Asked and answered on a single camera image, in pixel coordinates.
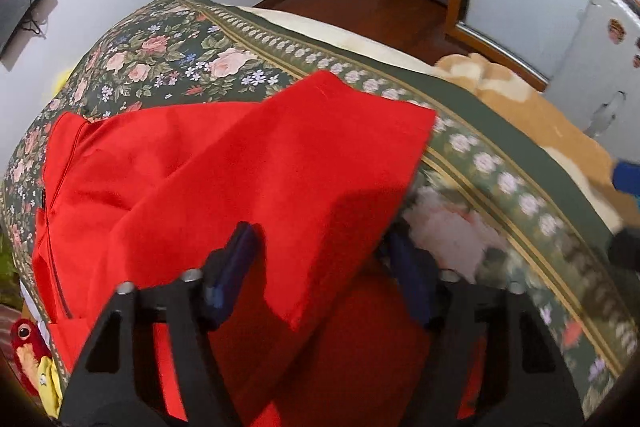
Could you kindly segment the red garment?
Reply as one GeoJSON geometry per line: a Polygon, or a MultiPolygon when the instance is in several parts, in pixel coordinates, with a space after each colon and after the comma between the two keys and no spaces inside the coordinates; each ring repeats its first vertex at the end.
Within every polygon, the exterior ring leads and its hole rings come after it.
{"type": "Polygon", "coordinates": [[[119,283],[169,283],[246,221],[264,249],[209,337],[244,424],[398,425],[431,339],[374,250],[435,119],[329,72],[259,103],[58,117],[32,269],[66,369],[119,283]]]}

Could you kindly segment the yellow garment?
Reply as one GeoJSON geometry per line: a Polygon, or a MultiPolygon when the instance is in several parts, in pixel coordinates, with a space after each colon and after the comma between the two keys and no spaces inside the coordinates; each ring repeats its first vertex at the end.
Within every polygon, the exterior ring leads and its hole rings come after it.
{"type": "Polygon", "coordinates": [[[40,359],[37,369],[36,389],[38,390],[40,402],[47,415],[58,418],[63,401],[63,392],[60,377],[58,376],[58,369],[49,357],[42,357],[40,359]]]}

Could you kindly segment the red plush bird toy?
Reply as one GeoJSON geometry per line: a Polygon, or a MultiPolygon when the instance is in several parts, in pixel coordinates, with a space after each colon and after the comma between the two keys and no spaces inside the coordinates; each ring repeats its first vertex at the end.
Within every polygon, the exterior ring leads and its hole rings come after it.
{"type": "Polygon", "coordinates": [[[43,362],[52,362],[51,351],[38,326],[29,319],[18,319],[13,323],[10,339],[18,377],[26,391],[36,397],[41,383],[39,369],[43,362]]]}

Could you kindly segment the green floral bedspread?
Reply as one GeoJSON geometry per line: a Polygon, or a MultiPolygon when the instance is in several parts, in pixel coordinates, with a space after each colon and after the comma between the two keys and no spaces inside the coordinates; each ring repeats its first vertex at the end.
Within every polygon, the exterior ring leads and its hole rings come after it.
{"type": "Polygon", "coordinates": [[[559,343],[584,412],[595,412],[639,347],[639,279],[605,256],[616,232],[545,150],[439,77],[435,65],[273,10],[154,0],[81,57],[17,143],[1,185],[1,222],[30,312],[46,317],[30,258],[58,116],[95,120],[156,106],[259,101],[319,69],[357,90],[436,110],[413,230],[439,254],[455,237],[470,254],[502,248],[504,257],[483,261],[478,278],[526,291],[559,343]]]}

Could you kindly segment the brown cream fleece blanket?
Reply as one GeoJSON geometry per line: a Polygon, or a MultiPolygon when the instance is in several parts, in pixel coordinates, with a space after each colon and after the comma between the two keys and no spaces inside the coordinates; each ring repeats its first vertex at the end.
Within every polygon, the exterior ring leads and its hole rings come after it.
{"type": "Polygon", "coordinates": [[[437,75],[475,95],[547,152],[572,178],[608,228],[638,227],[636,200],[616,191],[614,159],[520,76],[483,55],[440,58],[437,75]]]}

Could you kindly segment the white cabinet with stickers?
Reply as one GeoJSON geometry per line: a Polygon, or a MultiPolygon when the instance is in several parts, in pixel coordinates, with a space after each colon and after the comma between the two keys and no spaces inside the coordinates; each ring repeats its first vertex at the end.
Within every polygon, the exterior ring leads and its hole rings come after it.
{"type": "Polygon", "coordinates": [[[639,160],[636,0],[589,0],[544,97],[613,157],[639,160]]]}

